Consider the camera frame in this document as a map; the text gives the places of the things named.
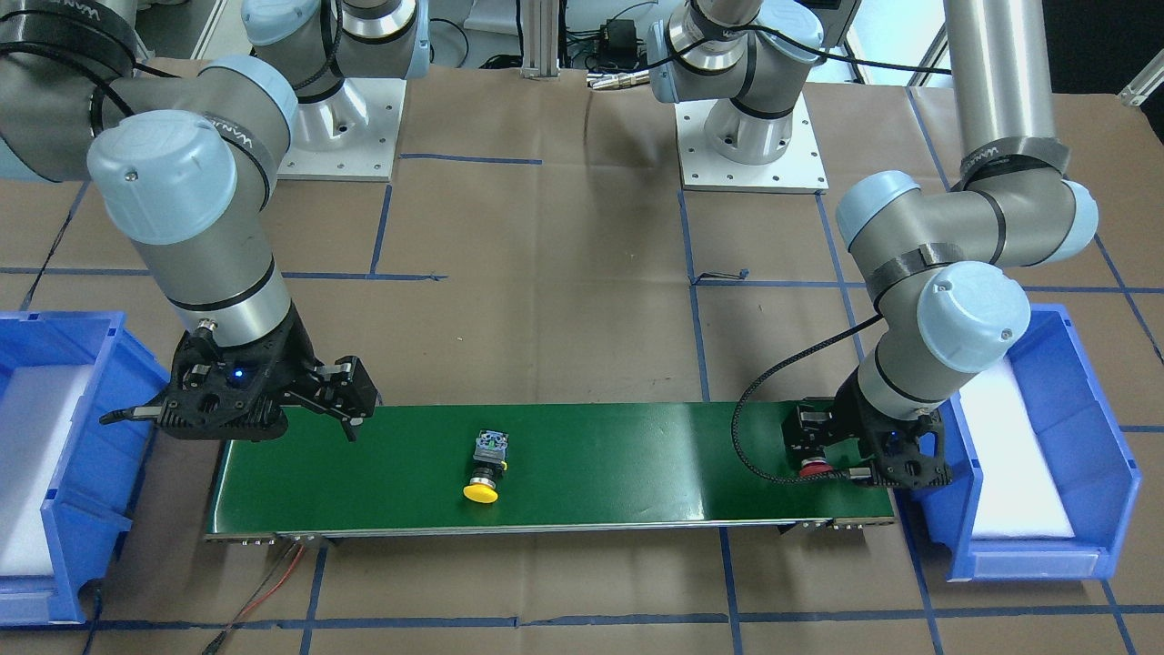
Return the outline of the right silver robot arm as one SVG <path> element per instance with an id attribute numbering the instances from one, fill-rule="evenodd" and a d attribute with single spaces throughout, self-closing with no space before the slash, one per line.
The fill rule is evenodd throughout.
<path id="1" fill-rule="evenodd" d="M 365 130 L 365 109 L 333 109 L 353 79 L 426 73 L 426 3 L 246 1 L 256 54 L 196 77 L 140 63 L 136 10 L 3 2 L 3 177 L 95 183 L 186 328 L 159 393 L 100 422 L 260 442 L 299 406 L 355 440 L 377 390 L 355 356 L 315 359 L 260 213 L 292 145 Z"/>

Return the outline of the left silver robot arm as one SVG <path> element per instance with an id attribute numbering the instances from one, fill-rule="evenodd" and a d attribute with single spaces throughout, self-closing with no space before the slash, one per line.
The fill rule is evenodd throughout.
<path id="1" fill-rule="evenodd" d="M 744 391 L 730 437 L 760 479 L 947 484 L 938 407 L 1029 327 L 1028 298 L 1006 268 L 1073 257 L 1095 235 L 1098 205 L 1066 177 L 1039 1 L 947 1 L 944 12 L 960 181 L 927 195 L 910 175 L 885 171 L 843 195 L 837 225 L 887 330 L 822 415 L 810 417 L 810 399 L 792 415 L 793 477 L 744 451 L 739 421 L 757 383 Z M 687 1 L 652 26 L 646 57 L 662 104 L 711 101 L 702 138 L 712 154 L 764 166 L 792 144 L 795 105 L 826 54 L 818 17 L 795 1 Z"/>

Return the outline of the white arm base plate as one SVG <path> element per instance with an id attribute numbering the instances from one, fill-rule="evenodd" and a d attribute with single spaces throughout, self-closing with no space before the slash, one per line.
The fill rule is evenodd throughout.
<path id="1" fill-rule="evenodd" d="M 775 120 L 746 116 L 728 99 L 674 108 L 686 190 L 815 194 L 830 186 L 803 97 Z"/>
<path id="2" fill-rule="evenodd" d="M 278 177 L 391 181 L 407 81 L 347 78 L 328 99 L 300 104 Z"/>

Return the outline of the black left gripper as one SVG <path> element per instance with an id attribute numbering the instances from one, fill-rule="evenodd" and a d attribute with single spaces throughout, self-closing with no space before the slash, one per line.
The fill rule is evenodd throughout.
<path id="1" fill-rule="evenodd" d="M 830 410 L 797 403 L 783 419 L 782 437 L 789 467 L 823 456 L 826 447 L 854 437 L 858 450 L 873 467 L 873 486 L 942 487 L 953 474 L 945 460 L 945 427 L 938 410 L 917 418 L 885 415 L 865 399 L 857 373 L 851 373 Z"/>

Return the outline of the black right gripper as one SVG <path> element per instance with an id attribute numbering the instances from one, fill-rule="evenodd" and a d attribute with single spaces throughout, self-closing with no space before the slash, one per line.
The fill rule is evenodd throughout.
<path id="1" fill-rule="evenodd" d="M 217 343 L 217 322 L 200 319 L 172 359 L 171 378 L 157 397 L 157 426 L 180 439 L 281 437 L 284 403 L 305 396 L 305 407 L 335 418 L 349 442 L 371 418 L 378 390 L 357 356 L 315 368 L 315 351 L 294 307 L 267 336 L 241 347 Z"/>

